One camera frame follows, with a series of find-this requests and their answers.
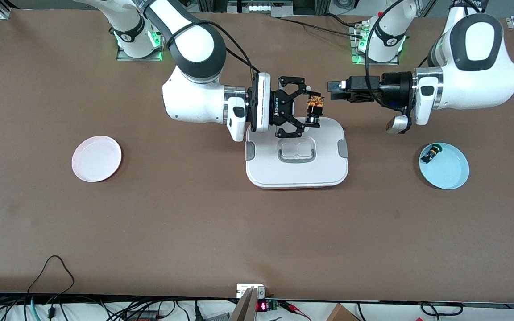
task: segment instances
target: brown table surface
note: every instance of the brown table surface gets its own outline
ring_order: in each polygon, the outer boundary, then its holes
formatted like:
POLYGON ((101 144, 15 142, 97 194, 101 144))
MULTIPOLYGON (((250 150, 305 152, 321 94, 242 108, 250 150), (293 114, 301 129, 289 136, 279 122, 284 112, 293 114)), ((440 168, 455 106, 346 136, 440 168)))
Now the brown table surface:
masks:
MULTIPOLYGON (((305 77, 326 93, 327 81, 364 72, 346 37, 257 14, 200 16, 273 79, 305 77)), ((329 17, 298 19, 346 30, 329 17)), ((411 70, 443 25, 414 20, 401 65, 371 73, 411 70)), ((263 190, 225 126, 166 115, 170 55, 117 62, 108 28, 100 12, 77 10, 13 10, 0 22, 0 291, 26 291, 58 254, 73 293, 233 296, 236 283, 259 282, 275 297, 514 302, 514 96, 435 111, 403 136, 384 131, 393 111, 327 100, 325 115, 346 133, 348 178, 263 190), (95 135, 120 142, 123 162, 111 179, 84 183, 71 156, 95 135), (460 189, 430 187, 417 169, 437 141, 469 160, 460 189)), ((514 31, 506 44, 514 61, 514 31)), ((228 57, 222 83, 249 86, 247 67, 228 57)), ((52 262, 33 291, 68 283, 52 262)))

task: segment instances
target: small object on plate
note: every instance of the small object on plate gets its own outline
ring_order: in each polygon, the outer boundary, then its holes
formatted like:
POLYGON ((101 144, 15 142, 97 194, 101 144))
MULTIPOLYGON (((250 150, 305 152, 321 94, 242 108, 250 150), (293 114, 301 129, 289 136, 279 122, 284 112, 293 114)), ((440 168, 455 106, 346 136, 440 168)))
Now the small object on plate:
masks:
POLYGON ((437 155, 437 153, 441 152, 442 148, 439 144, 433 144, 432 148, 428 151, 426 155, 424 155, 421 159, 424 163, 429 163, 434 159, 434 157, 437 155))
POLYGON ((120 145, 108 136, 94 136, 82 142, 73 154, 71 166, 83 181, 104 181, 122 161, 120 145))
POLYGON ((426 146, 420 154, 419 166, 422 175, 430 184, 440 189, 457 189, 462 187, 469 178, 469 163, 465 155, 455 146, 447 143, 435 143, 426 146), (441 147, 433 162, 422 160, 435 145, 441 147))

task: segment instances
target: blue plate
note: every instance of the blue plate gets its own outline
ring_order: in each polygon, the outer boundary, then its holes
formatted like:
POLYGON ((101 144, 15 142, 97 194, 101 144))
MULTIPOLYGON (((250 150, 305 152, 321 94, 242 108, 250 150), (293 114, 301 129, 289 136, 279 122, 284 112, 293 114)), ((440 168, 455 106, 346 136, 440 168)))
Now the blue plate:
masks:
POLYGON ((420 171, 430 184, 440 189, 457 189, 462 187, 469 177, 469 163, 465 155, 455 146, 447 143, 434 143, 443 148, 429 163, 424 163, 426 155, 433 144, 429 144, 420 154, 420 171))

